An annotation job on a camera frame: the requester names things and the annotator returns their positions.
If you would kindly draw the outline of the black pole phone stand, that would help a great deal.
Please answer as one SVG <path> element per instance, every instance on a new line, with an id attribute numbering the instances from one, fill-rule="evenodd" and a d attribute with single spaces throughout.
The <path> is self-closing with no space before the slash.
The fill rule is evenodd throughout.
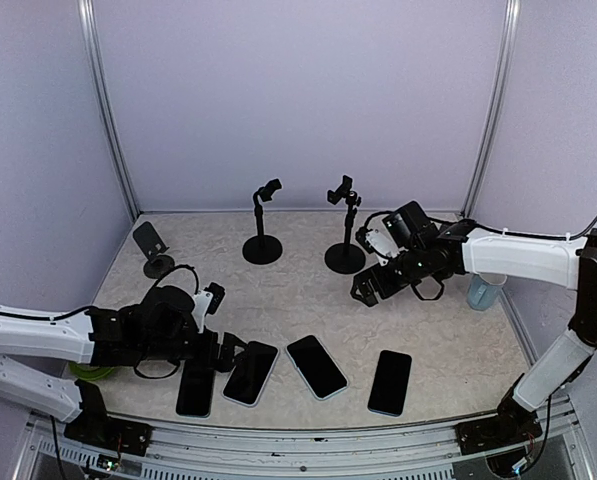
<path id="1" fill-rule="evenodd" d="M 344 238 L 341 243 L 330 246 L 324 255 L 326 266 L 337 274 L 350 275 L 360 272 L 366 262 L 363 250 L 352 244 L 352 229 L 354 227 L 361 197 L 353 189 L 353 179 L 343 175 L 341 184 L 335 190 L 327 191 L 327 201 L 337 205 L 341 200 L 347 206 L 344 220 Z"/>
<path id="2" fill-rule="evenodd" d="M 252 196 L 257 233 L 249 238 L 242 247 L 244 259 L 251 264 L 269 265 L 277 261 L 282 255 L 281 242 L 276 237 L 265 233 L 262 206 L 262 202 L 269 202 L 273 194 L 281 188 L 281 181 L 278 178 L 272 179 L 259 187 Z"/>

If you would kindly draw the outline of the folding plate phone stand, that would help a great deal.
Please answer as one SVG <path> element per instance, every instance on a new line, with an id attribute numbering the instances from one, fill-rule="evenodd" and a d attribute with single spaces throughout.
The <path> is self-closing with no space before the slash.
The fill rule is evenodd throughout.
<path id="1" fill-rule="evenodd" d="M 165 245 L 151 222 L 145 221 L 140 224 L 133 231 L 132 237 L 146 258 L 143 266 L 146 277 L 158 279 L 174 267 L 174 259 L 166 254 L 169 247 Z"/>

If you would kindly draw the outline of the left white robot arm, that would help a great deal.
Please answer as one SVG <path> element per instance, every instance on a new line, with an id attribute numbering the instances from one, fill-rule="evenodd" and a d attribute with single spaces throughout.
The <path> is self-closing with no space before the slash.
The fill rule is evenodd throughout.
<path id="1" fill-rule="evenodd" d="M 133 370 L 145 361 L 166 361 L 183 373 L 180 392 L 199 397 L 201 375 L 229 373 L 247 352 L 237 336 L 205 324 L 224 296 L 215 282 L 189 294 L 157 279 L 139 303 L 118 310 L 85 306 L 54 313 L 0 306 L 0 396 L 65 424 L 77 421 L 96 444 L 111 443 L 118 424 L 96 385 L 46 375 L 17 357 Z"/>

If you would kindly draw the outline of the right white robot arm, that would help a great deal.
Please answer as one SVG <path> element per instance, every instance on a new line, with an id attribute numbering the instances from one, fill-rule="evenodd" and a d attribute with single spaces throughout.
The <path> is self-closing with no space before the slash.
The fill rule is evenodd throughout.
<path id="1" fill-rule="evenodd" d="M 379 215 L 382 230 L 364 223 L 355 233 L 362 248 L 378 258 L 353 278 L 352 297 L 368 307 L 406 288 L 415 290 L 426 278 L 442 285 L 466 274 L 504 275 L 575 292 L 565 332 L 518 379 L 489 423 L 496 442 L 513 442 L 527 429 L 528 415 L 597 352 L 597 229 L 561 236 L 496 230 L 473 219 L 432 219 L 416 201 Z"/>

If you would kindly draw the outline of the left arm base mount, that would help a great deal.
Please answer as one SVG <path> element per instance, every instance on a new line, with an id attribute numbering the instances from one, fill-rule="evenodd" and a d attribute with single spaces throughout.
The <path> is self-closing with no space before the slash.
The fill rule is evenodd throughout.
<path id="1" fill-rule="evenodd" d="M 65 422 L 64 436 L 86 445 L 144 457 L 152 435 L 149 424 L 110 416 L 99 388 L 81 379 L 75 381 L 79 389 L 80 413 Z"/>

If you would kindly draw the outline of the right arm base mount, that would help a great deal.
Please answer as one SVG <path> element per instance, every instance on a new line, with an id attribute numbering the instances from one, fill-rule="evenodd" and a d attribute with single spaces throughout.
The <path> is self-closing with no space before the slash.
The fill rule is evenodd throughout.
<path id="1" fill-rule="evenodd" d="M 502 398 L 493 416 L 458 423 L 455 432 L 462 455 L 507 447 L 543 434 L 535 410 L 526 410 L 514 400 L 512 389 Z"/>

